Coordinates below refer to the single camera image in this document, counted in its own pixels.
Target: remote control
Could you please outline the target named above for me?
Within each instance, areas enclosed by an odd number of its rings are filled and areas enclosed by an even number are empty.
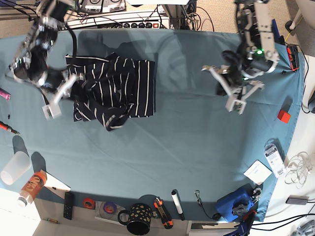
[[[63,217],[72,220],[74,195],[70,192],[65,192],[64,194],[64,204],[63,204]]]

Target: red cube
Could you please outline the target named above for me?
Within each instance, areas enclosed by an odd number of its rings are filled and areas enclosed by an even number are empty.
[[[291,115],[288,112],[285,112],[284,110],[280,110],[278,114],[278,119],[281,120],[284,123],[288,123],[291,118]]]

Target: black striped cloth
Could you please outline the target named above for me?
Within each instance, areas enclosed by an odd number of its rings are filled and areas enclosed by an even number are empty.
[[[66,56],[67,64],[72,56]],[[83,73],[74,83],[70,99],[74,121],[97,119],[108,131],[131,118],[155,113],[154,61],[125,59],[115,53],[106,58],[77,56],[69,72]]]

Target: white marker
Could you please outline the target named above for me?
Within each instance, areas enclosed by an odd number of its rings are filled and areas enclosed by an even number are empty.
[[[181,207],[181,203],[179,202],[179,199],[178,199],[178,196],[177,196],[177,193],[175,192],[175,190],[172,191],[172,198],[173,198],[174,204],[176,206],[177,212],[181,217],[181,220],[185,220],[183,210]]]

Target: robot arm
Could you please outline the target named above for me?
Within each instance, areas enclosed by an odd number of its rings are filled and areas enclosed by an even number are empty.
[[[252,80],[271,73],[279,62],[272,33],[272,19],[268,0],[236,0],[236,22],[241,44],[236,52],[224,51],[222,56],[229,66],[203,66],[219,82],[218,95],[228,95],[226,108],[242,114],[246,99],[257,89],[264,89],[260,81]]]
[[[13,77],[18,82],[26,82],[41,91],[53,93],[43,107],[46,118],[55,118],[61,115],[58,106],[63,97],[69,97],[72,85],[82,75],[69,75],[67,68],[53,69],[46,64],[48,52],[54,46],[58,37],[58,28],[67,25],[63,18],[69,7],[74,5],[71,0],[45,0],[37,9],[39,15],[20,45],[13,63],[10,65]],[[76,37],[70,30],[73,39],[73,56],[76,55]]]

